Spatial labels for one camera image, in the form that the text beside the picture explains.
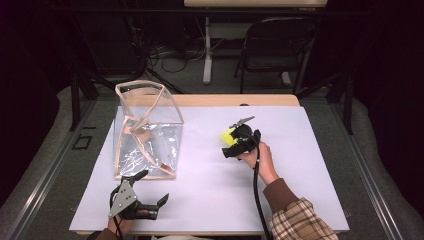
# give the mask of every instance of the table leg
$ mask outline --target table leg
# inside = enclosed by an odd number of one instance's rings
[[[203,72],[203,84],[211,83],[212,74],[212,56],[211,56],[211,36],[210,36],[210,23],[209,17],[206,17],[205,23],[205,41],[206,41],[206,57],[205,57],[205,69]]]

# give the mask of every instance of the white paper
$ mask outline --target white paper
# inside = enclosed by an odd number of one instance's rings
[[[169,193],[158,219],[136,221],[138,233],[251,234],[263,231],[253,195],[253,171],[243,161],[225,158],[228,147],[220,134],[242,118],[259,129],[274,165],[298,197],[310,200],[315,212],[336,231],[349,230],[317,141],[302,107],[180,107],[184,118],[178,170],[172,180],[134,184],[139,200],[155,204]],[[71,223],[72,231],[101,231],[107,225],[113,178],[113,127],[94,167],[86,192]],[[271,210],[259,192],[265,219]]]

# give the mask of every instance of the human hand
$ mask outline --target human hand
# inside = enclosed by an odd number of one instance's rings
[[[264,143],[259,143],[259,176],[265,182],[266,185],[280,178],[275,171],[274,163],[272,161],[272,153],[270,147]],[[238,159],[244,160],[250,168],[255,168],[258,152],[257,149],[253,149],[250,153],[242,153],[236,156]]]

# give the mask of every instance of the plaid shirt sleeve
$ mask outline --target plaid shirt sleeve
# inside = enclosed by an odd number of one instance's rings
[[[312,203],[302,198],[287,211],[276,212],[271,219],[275,240],[338,239],[334,231],[315,214]]]

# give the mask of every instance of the metal rod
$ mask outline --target metal rod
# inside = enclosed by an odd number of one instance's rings
[[[174,16],[197,16],[197,17],[211,17],[211,16],[303,16],[303,17],[368,17],[371,16],[371,11],[300,11],[288,10],[284,8],[182,8],[182,9],[94,9],[94,8],[65,8],[65,7],[50,7],[53,12],[60,14],[70,15],[84,15],[84,14],[105,14],[105,15],[143,15],[143,16],[159,16],[159,15],[174,15]]]

